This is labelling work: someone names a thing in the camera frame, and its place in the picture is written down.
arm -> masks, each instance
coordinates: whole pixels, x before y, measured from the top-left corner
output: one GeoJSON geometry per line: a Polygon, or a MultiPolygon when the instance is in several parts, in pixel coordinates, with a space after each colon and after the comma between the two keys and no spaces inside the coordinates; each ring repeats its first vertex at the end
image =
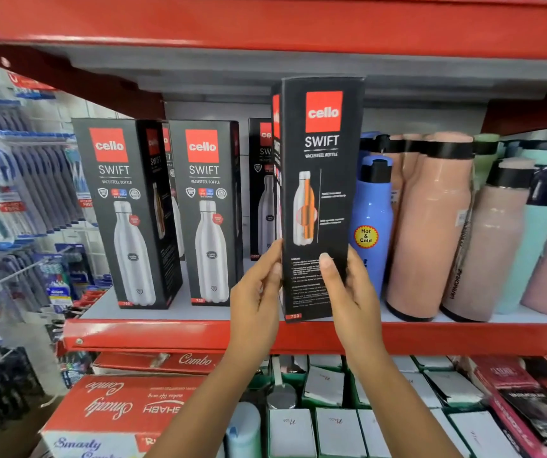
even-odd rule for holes
{"type": "Polygon", "coordinates": [[[220,364],[193,393],[145,458],[212,458],[238,401],[278,333],[281,241],[232,289],[231,339],[220,364]]]}
{"type": "Polygon", "coordinates": [[[358,377],[394,458],[461,458],[452,441],[396,368],[382,340],[380,303],[367,270],[352,247],[344,287],[331,257],[320,256],[335,331],[358,377]]]}

